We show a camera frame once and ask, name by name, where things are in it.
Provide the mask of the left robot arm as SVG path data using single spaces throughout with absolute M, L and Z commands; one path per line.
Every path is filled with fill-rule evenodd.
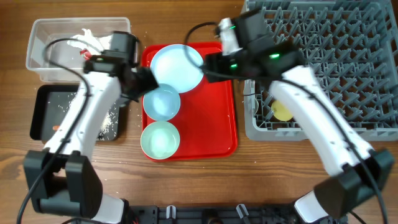
M 109 108 L 120 98 L 137 101 L 158 83 L 139 65 L 140 41 L 115 31 L 110 47 L 98 50 L 78 75 L 80 86 L 57 132 L 41 151 L 29 151 L 23 168 L 28 186 L 18 211 L 28 204 L 38 213 L 66 216 L 68 223 L 138 223 L 129 202 L 103 192 L 91 156 Z

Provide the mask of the red serving tray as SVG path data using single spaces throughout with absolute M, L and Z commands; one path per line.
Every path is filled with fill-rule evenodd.
M 167 45 L 152 45 L 142 54 L 142 65 L 150 68 L 154 55 Z M 216 42 L 189 45 L 202 58 L 221 50 Z M 188 56 L 189 61 L 199 68 Z M 238 145 L 234 97 L 230 81 L 209 83 L 204 77 L 191 91 L 179 93 L 181 106 L 178 114 L 167 122 L 173 124 L 180 134 L 180 145 L 170 158 L 158 161 L 209 159 L 232 154 Z M 142 102 L 142 131 L 155 120 L 148 117 Z

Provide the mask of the clear plastic bin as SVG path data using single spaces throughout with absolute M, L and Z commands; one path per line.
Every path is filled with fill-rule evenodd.
M 44 60 L 64 65 L 83 73 L 85 59 L 78 48 L 67 44 L 74 35 L 83 35 L 82 29 L 90 29 L 95 37 L 113 35 L 114 31 L 130 32 L 131 24 L 126 17 L 73 17 L 37 19 L 30 33 L 27 47 L 26 68 L 39 75 L 45 83 L 77 83 L 80 79 Z

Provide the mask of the light green bowl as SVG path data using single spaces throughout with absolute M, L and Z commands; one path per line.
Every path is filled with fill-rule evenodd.
M 179 131 L 167 121 L 153 122 L 141 134 L 141 148 L 144 154 L 151 159 L 170 158 L 177 152 L 179 145 Z

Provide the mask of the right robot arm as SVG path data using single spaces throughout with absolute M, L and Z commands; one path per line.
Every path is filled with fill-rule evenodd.
M 222 51 L 206 57 L 201 70 L 211 82 L 252 79 L 292 114 L 317 150 L 327 180 L 295 201 L 300 219 L 313 223 L 341 218 L 371 197 L 379 200 L 394 165 L 388 150 L 376 151 L 342 117 L 326 96 L 299 49 L 290 41 L 275 43 L 259 10 L 215 25 Z

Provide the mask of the yellow plastic cup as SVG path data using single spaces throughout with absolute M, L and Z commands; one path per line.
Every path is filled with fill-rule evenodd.
M 290 111 L 278 100 L 271 104 L 271 111 L 273 116 L 279 121 L 290 121 L 293 118 Z

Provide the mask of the red snack wrapper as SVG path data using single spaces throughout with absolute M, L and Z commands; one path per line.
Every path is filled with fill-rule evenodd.
M 90 53 L 90 51 L 88 49 L 84 49 L 80 51 L 80 55 L 85 59 L 85 60 L 89 60 L 92 57 L 92 54 Z

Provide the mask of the light blue bowl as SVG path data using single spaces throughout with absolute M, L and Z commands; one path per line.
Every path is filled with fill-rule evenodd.
M 143 97 L 144 111 L 155 121 L 168 121 L 174 118 L 180 106 L 181 99 L 178 91 L 168 84 L 160 84 L 158 88 L 146 93 Z

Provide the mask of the white rice pile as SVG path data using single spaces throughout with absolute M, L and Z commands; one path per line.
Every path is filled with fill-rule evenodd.
M 73 101 L 76 98 L 76 92 L 60 92 L 57 94 L 57 101 L 59 104 L 57 109 L 60 110 L 63 117 L 66 116 L 70 110 Z M 119 119 L 119 101 L 115 101 L 108 112 L 106 113 L 104 120 L 99 129 L 99 134 L 97 137 L 98 141 L 113 141 L 116 139 L 118 134 L 118 119 Z

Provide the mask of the grey dishwasher rack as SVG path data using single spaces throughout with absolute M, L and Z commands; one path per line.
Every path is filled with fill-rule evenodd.
M 392 1 L 245 1 L 277 43 L 292 41 L 323 91 L 367 141 L 397 139 L 397 23 Z

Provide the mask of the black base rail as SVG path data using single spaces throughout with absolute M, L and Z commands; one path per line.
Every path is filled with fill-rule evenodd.
M 132 206 L 133 223 L 151 224 L 296 224 L 303 223 L 291 204 L 249 207 L 167 207 Z

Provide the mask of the black waste tray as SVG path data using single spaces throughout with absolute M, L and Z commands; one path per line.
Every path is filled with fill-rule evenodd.
M 55 134 L 53 126 L 60 126 L 64 119 L 57 109 L 57 94 L 64 91 L 77 92 L 77 89 L 78 85 L 43 85 L 38 89 L 30 126 L 30 137 L 33 140 L 48 141 Z

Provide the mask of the light blue plate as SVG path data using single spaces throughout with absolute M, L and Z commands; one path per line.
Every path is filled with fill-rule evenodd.
M 150 62 L 150 69 L 158 83 L 170 85 L 178 93 L 193 90 L 203 79 L 203 72 L 189 61 L 185 50 L 196 65 L 203 65 L 199 52 L 183 44 L 161 48 Z

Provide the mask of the white napkin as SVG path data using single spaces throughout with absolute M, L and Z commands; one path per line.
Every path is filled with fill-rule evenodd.
M 67 44 L 81 50 L 88 49 L 93 55 L 100 55 L 104 50 L 109 50 L 112 35 L 95 37 L 90 29 L 82 29 L 83 35 L 77 34 L 68 40 Z

